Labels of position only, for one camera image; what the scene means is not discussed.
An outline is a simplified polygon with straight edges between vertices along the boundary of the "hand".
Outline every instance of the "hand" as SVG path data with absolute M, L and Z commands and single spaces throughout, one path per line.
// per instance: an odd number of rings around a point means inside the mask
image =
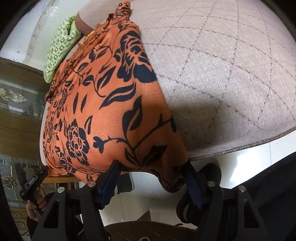
M 39 197 L 39 199 L 37 200 L 37 204 L 39 205 L 39 208 L 41 209 L 41 211 L 44 212 L 47 206 L 47 202 L 45 201 L 44 197 Z M 37 207 L 31 201 L 29 201 L 28 204 L 26 205 L 26 210 L 29 215 L 29 218 L 33 219 L 36 222 L 39 222 L 38 216 L 33 211 L 36 209 Z

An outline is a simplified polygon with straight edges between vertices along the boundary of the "white floor tile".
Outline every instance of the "white floor tile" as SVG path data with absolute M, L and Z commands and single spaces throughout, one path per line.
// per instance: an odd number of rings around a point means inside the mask
M 134 182 L 133 193 L 137 196 L 147 198 L 165 199 L 173 196 L 161 186 L 158 178 L 146 172 L 132 172 Z
M 125 222 L 137 220 L 149 209 L 150 198 L 137 196 L 133 191 L 119 196 Z
M 100 210 L 100 214 L 104 226 L 124 222 L 119 194 L 115 194 L 111 198 L 110 203 L 103 210 Z
M 167 199 L 152 199 L 149 205 L 151 221 L 176 225 L 181 223 L 176 214 L 176 207 L 180 201 L 185 189 L 175 193 L 172 197 Z M 196 229 L 196 226 L 184 223 L 183 227 Z
M 277 161 L 296 151 L 296 131 L 272 141 L 269 144 L 271 152 L 271 164 L 273 165 Z
M 271 165 L 269 143 L 218 156 L 221 187 L 233 188 Z

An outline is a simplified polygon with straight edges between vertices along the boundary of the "orange floral fabric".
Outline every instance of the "orange floral fabric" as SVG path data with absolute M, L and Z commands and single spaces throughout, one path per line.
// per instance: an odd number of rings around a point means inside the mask
M 59 66 L 46 95 L 49 175 L 87 183 L 119 160 L 123 172 L 152 173 L 174 192 L 186 150 L 130 13 L 120 3 Z

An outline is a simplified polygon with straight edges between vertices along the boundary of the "cable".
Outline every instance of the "cable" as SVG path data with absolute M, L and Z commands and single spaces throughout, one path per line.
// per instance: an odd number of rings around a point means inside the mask
M 24 232 L 23 234 L 21 234 L 21 236 L 25 235 L 27 232 L 29 232 L 29 230 L 28 230 L 28 231 L 26 231 L 26 232 Z
M 41 189 L 42 189 L 42 191 L 44 192 L 44 195 L 45 195 L 45 191 L 44 191 L 44 189 L 41 187 L 41 186 L 39 186 Z

